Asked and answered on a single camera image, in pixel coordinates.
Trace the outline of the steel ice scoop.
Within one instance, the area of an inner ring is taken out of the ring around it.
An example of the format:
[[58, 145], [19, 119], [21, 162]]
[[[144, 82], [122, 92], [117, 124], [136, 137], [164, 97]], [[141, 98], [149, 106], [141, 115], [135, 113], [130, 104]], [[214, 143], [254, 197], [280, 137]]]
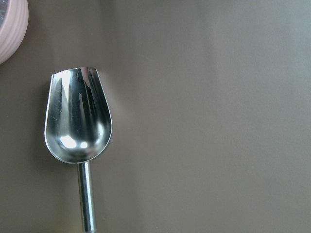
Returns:
[[107, 147], [112, 118], [97, 69], [79, 67], [51, 77], [45, 117], [45, 143], [57, 160], [76, 164], [82, 229], [97, 230], [90, 162]]

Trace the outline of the pink bowl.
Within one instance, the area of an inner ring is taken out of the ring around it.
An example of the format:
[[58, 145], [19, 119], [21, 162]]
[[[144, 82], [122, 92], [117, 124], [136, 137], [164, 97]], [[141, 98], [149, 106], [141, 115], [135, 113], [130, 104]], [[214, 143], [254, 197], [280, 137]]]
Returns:
[[0, 2], [0, 62], [4, 63], [19, 48], [27, 30], [29, 7], [26, 0]]

